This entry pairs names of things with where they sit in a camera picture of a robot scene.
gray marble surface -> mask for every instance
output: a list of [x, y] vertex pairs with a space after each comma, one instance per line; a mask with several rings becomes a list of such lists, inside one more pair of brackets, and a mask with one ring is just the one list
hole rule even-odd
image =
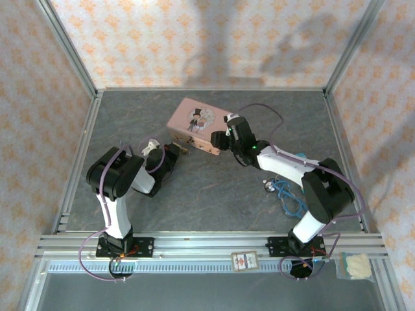
[[[105, 91], [81, 178], [78, 183], [68, 231], [99, 230], [104, 217], [98, 199], [85, 177], [88, 168], [120, 141], [137, 152], [142, 138], [153, 135], [163, 143], [171, 140], [166, 123], [184, 97], [237, 111], [253, 102], [276, 108], [285, 118], [274, 143], [309, 159], [332, 157], [341, 163], [333, 129], [320, 92], [308, 91]], [[243, 111], [257, 139], [268, 140], [279, 119], [266, 108]], [[126, 203], [134, 231], [276, 231], [285, 233], [297, 222], [282, 209], [276, 194], [264, 190], [263, 180], [272, 173], [242, 167], [231, 152], [211, 155], [192, 149], [181, 155], [171, 177], [153, 198], [130, 189]], [[299, 187], [293, 192], [301, 196]], [[344, 214], [355, 213], [349, 206]], [[357, 219], [344, 220], [331, 230], [358, 231]]]

black mounting plate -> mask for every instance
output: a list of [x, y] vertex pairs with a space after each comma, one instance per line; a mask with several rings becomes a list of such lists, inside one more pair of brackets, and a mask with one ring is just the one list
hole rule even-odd
[[[326, 252], [326, 247], [324, 246], [324, 240], [321, 236], [314, 237], [310, 243], [308, 243], [303, 249], [301, 249], [298, 254], [293, 252], [288, 245], [287, 236], [270, 236], [268, 238], [268, 243], [265, 244], [268, 248], [270, 257], [285, 257], [285, 256], [297, 256], [297, 257], [313, 257], [313, 248], [320, 251]], [[315, 254], [316, 256], [322, 256], [320, 252]]]
[[[95, 256], [97, 258], [100, 257], [110, 257], [114, 258], [117, 257], [119, 254], [112, 252], [110, 249], [105, 247], [105, 243], [102, 243], [102, 238], [98, 239], [98, 246], [97, 252]], [[137, 238], [133, 237], [133, 245], [138, 247], [138, 252], [133, 253], [128, 256], [128, 258], [138, 258], [138, 257], [145, 257], [151, 258], [153, 256], [154, 251], [154, 238]]]

orange patterned wall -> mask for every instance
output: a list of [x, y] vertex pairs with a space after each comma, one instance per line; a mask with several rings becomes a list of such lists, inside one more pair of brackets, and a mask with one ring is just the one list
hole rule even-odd
[[90, 99], [33, 0], [0, 5], [0, 301], [51, 230]]
[[415, 2], [385, 1], [335, 89], [364, 196], [415, 310]]
[[369, 0], [52, 0], [95, 85], [322, 87]]

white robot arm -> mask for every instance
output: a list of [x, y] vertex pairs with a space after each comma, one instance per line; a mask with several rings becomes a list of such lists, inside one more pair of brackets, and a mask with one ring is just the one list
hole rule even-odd
[[134, 247], [133, 230], [128, 219], [125, 194], [131, 188], [145, 196], [153, 197], [160, 190], [164, 176], [172, 172], [179, 157], [180, 149], [174, 144], [160, 145], [150, 140], [144, 149], [147, 163], [137, 155], [128, 156], [121, 152], [106, 171], [102, 188], [102, 199], [99, 184], [106, 165], [119, 151], [111, 148], [86, 174], [86, 181], [97, 195], [104, 214], [106, 230], [99, 240], [104, 253], [118, 255], [128, 253]]
[[[270, 146], [267, 141], [257, 141], [248, 122], [238, 114], [225, 117], [226, 132], [213, 132], [211, 143], [221, 150], [231, 150], [236, 160], [288, 178], [305, 191], [308, 211], [289, 232], [289, 246], [297, 253], [304, 248], [336, 215], [354, 201], [349, 185], [341, 179], [291, 159], [305, 159]], [[307, 160], [308, 163], [330, 168], [342, 174], [332, 159], [323, 162]]]

pink tin box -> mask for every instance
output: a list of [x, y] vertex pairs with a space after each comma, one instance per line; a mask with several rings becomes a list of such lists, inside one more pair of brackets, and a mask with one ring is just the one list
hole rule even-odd
[[212, 146], [210, 136], [215, 131], [226, 131], [223, 117], [229, 113], [229, 111], [185, 98], [173, 113], [167, 127], [177, 141], [217, 156], [220, 150]]

